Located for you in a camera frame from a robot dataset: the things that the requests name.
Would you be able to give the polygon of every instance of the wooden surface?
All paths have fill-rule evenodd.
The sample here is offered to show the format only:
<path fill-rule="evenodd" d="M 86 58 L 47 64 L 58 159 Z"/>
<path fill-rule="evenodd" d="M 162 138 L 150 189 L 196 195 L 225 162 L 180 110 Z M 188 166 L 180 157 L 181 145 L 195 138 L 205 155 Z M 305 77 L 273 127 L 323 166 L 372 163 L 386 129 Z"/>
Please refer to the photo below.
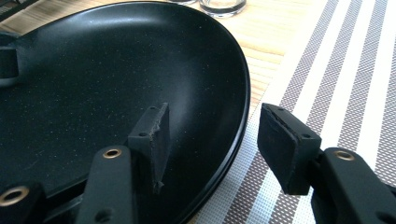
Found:
<path fill-rule="evenodd" d="M 23 11 L 0 22 L 0 30 L 26 34 L 37 27 L 81 10 L 110 3 L 114 0 L 39 0 Z M 238 15 L 218 19 L 236 38 L 247 58 L 251 79 L 253 113 L 267 86 L 276 74 L 282 58 L 313 0 L 247 0 Z M 200 10 L 196 2 L 189 5 Z"/>

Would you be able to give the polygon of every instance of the woven placemat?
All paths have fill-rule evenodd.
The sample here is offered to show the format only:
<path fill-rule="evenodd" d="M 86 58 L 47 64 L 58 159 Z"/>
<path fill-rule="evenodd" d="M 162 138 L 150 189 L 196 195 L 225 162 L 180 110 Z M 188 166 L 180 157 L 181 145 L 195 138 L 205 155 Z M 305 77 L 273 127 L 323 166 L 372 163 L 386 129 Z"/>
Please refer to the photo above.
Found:
<path fill-rule="evenodd" d="M 359 153 L 396 186 L 396 1 L 318 3 L 262 103 Z M 235 162 L 196 223 L 315 223 L 310 198 L 284 195 L 257 150 L 256 108 Z"/>

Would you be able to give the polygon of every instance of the glass base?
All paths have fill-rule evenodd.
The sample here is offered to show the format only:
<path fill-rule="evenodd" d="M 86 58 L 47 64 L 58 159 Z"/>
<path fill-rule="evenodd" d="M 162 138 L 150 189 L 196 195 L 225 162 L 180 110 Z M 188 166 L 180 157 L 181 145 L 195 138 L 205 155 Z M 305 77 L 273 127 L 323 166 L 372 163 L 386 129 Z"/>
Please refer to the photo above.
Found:
<path fill-rule="evenodd" d="M 246 0 L 200 0 L 201 9 L 215 18 L 228 18 L 241 12 Z"/>
<path fill-rule="evenodd" d="M 168 0 L 168 2 L 170 2 L 170 3 L 176 3 L 176 4 L 179 4 L 179 5 L 182 5 L 182 6 L 186 6 L 186 5 L 192 4 L 192 3 L 196 2 L 196 1 L 197 0 L 187 0 L 187 1 L 184 1 L 184 0 Z"/>

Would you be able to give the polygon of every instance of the striped placemat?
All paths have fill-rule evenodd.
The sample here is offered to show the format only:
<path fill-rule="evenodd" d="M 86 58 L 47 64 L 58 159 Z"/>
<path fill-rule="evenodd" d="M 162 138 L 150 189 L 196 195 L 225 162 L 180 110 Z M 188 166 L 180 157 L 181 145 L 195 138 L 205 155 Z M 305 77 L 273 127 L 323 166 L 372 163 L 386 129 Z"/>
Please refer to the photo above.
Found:
<path fill-rule="evenodd" d="M 262 102 L 281 105 L 323 139 L 359 153 L 396 186 L 396 1 L 318 4 Z M 288 196 L 257 150 L 259 105 L 221 185 L 196 223 L 315 223 L 308 196 Z"/>

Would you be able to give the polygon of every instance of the black pan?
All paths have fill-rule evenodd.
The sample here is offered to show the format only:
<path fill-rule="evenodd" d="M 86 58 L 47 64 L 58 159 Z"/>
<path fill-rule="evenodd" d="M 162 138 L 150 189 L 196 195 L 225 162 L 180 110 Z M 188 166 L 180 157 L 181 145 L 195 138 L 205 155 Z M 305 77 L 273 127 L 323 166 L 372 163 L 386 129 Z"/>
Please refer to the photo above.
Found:
<path fill-rule="evenodd" d="M 124 144 L 146 108 L 162 102 L 172 149 L 161 194 L 137 198 L 141 222 L 186 221 L 230 167 L 248 119 L 248 66 L 205 14 L 109 5 L 8 45 L 19 76 L 0 88 L 0 187 L 33 180 L 59 196 L 87 178 L 95 152 Z"/>

